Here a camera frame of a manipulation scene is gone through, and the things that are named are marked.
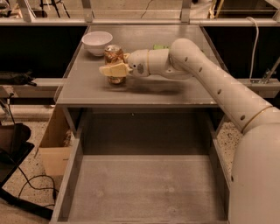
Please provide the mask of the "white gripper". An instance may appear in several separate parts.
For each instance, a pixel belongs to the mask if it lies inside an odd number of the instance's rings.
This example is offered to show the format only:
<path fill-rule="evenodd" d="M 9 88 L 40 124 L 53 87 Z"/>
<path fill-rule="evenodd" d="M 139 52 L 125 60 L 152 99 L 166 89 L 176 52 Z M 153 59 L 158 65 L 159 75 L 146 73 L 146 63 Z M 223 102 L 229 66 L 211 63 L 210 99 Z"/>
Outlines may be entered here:
<path fill-rule="evenodd" d="M 148 50 L 136 50 L 132 53 L 125 53 L 124 60 L 128 61 L 128 65 L 121 62 L 117 64 L 107 64 L 100 66 L 99 71 L 101 74 L 108 77 L 126 77 L 132 74 L 136 77 L 147 77 L 148 72 Z"/>

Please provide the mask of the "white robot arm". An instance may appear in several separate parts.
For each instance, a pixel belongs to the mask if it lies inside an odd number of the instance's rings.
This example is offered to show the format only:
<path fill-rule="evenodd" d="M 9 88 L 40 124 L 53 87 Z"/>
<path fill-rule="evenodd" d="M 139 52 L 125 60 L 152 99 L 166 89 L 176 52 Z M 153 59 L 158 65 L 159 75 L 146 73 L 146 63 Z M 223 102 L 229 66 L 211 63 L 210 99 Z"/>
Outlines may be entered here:
<path fill-rule="evenodd" d="M 229 224 L 280 221 L 280 111 L 215 65 L 189 39 L 168 49 L 137 50 L 125 61 L 99 68 L 101 74 L 177 78 L 192 74 L 242 133 L 234 152 L 229 195 Z"/>

